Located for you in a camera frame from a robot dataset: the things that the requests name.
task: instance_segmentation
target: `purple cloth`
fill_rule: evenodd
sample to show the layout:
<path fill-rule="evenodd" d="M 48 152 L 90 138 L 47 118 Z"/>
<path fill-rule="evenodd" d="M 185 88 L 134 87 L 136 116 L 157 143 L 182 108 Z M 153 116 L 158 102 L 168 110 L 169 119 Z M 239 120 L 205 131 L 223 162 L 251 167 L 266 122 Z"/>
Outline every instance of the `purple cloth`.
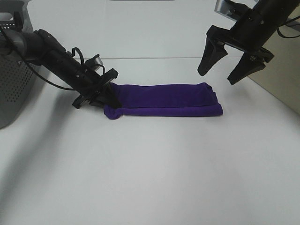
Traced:
<path fill-rule="evenodd" d="M 223 114 L 215 92 L 207 83 L 149 87 L 111 83 L 111 88 L 122 104 L 118 109 L 104 106 L 104 114 L 111 120 L 122 115 L 201 117 Z"/>

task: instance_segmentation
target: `gray basket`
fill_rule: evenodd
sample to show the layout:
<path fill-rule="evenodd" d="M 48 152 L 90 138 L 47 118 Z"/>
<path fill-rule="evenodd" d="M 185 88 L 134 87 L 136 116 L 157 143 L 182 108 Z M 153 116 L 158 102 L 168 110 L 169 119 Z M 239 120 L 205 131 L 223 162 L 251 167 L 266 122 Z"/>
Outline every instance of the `gray basket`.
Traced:
<path fill-rule="evenodd" d="M 20 12 L 24 22 L 23 31 L 32 32 L 27 11 L 29 1 L 0 0 L 0 26 L 4 29 L 14 27 L 10 15 L 17 11 Z M 17 117 L 35 78 L 36 76 L 24 63 L 20 64 L 0 57 L 0 128 L 7 126 Z"/>

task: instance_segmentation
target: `purple towel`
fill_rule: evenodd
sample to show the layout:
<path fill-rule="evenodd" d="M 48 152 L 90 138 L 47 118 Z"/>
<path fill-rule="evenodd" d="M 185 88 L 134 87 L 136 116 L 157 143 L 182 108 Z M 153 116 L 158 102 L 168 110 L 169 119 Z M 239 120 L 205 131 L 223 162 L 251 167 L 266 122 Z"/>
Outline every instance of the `purple towel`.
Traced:
<path fill-rule="evenodd" d="M 118 109 L 104 106 L 104 114 L 111 120 L 122 115 L 200 117 L 223 114 L 215 92 L 207 83 L 149 87 L 111 83 L 111 88 L 122 104 Z"/>

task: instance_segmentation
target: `robotic arm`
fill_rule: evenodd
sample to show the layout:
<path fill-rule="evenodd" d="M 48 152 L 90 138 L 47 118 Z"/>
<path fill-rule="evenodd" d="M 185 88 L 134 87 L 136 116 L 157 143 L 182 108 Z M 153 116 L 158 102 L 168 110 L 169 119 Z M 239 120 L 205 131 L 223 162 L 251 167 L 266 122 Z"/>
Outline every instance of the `robotic arm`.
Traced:
<path fill-rule="evenodd" d="M 228 53 L 229 45 L 244 52 L 228 80 L 235 84 L 244 77 L 264 69 L 274 55 L 263 48 L 272 34 L 282 26 L 300 4 L 300 0 L 259 0 L 253 9 L 230 0 L 218 0 L 216 11 L 236 21 L 230 29 L 211 26 L 198 72 L 204 76 Z"/>
<path fill-rule="evenodd" d="M 110 89 L 110 81 L 117 78 L 114 69 L 99 75 L 96 70 L 102 66 L 99 55 L 81 63 L 75 60 L 75 51 L 66 49 L 48 32 L 38 30 L 33 33 L 21 32 L 23 28 L 19 13 L 14 14 L 14 29 L 0 28 L 0 55 L 15 61 L 26 61 L 38 66 L 45 66 L 60 79 L 80 93 L 73 106 L 80 108 L 88 101 L 92 106 L 110 105 L 113 108 L 121 104 Z"/>

